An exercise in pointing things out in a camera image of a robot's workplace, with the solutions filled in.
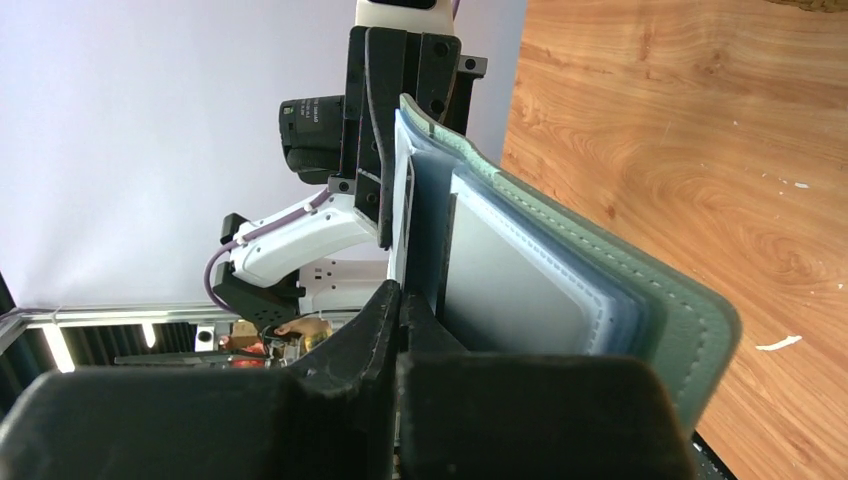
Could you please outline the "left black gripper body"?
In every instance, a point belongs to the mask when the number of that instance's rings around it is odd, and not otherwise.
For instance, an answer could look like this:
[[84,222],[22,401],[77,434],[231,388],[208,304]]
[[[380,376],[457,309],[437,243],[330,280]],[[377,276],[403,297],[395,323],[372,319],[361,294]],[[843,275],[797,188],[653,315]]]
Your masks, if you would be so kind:
[[393,184],[401,95],[438,123],[465,133],[474,83],[487,70],[487,58],[464,54],[456,36],[355,26],[343,93],[280,105],[287,167],[306,184],[332,185],[364,205],[378,205]]

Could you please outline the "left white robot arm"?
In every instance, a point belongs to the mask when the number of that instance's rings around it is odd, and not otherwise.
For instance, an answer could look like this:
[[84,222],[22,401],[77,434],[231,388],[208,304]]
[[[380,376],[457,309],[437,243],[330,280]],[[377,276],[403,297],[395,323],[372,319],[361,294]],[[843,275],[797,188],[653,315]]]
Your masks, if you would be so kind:
[[483,57],[448,34],[356,26],[343,93],[292,99],[278,113],[288,168],[319,192],[278,213],[228,215],[207,262],[209,299],[266,325],[353,311],[405,270],[415,173],[403,104],[464,134]]

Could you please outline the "white debris scrap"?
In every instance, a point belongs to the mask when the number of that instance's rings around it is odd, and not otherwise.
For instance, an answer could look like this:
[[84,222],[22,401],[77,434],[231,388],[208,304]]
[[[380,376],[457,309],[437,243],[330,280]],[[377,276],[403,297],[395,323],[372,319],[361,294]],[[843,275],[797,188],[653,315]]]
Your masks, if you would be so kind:
[[772,344],[757,345],[756,349],[758,351],[765,351],[765,352],[778,351],[778,350],[784,349],[786,347],[789,347],[791,345],[794,345],[794,344],[800,342],[802,339],[803,339],[803,337],[801,335],[789,335],[789,336],[786,336],[784,339],[779,340],[777,342],[774,342]]

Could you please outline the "green card holder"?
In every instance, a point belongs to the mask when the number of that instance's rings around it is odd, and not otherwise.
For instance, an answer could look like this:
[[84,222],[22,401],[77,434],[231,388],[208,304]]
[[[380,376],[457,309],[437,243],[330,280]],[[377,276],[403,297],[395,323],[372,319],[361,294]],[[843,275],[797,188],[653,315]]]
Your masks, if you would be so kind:
[[731,303],[494,165],[410,95],[392,120],[390,276],[471,351],[641,359],[694,431],[739,343]]

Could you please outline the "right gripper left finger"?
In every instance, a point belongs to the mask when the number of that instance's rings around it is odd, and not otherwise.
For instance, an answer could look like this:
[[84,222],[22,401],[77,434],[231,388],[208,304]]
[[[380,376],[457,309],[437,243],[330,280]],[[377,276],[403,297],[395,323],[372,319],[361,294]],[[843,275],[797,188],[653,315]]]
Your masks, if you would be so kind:
[[39,377],[1,425],[5,479],[388,479],[400,285],[283,368]]

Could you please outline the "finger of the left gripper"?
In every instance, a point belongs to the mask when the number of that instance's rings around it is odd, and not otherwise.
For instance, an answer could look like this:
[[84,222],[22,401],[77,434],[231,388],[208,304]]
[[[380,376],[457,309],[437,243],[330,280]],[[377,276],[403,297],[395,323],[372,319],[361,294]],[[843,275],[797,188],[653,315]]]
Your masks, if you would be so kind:
[[365,131],[372,158],[363,169],[378,179],[375,219],[377,242],[381,248],[393,244],[392,194],[396,170],[395,110],[402,93],[406,33],[383,27],[369,27],[365,32]]

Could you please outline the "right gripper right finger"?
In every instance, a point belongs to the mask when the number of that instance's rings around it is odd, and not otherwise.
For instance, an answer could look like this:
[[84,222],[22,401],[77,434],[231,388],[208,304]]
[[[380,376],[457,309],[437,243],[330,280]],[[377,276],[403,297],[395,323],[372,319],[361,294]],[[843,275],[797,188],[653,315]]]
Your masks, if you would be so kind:
[[692,479],[690,441],[632,357],[471,353],[417,293],[397,362],[406,479]]

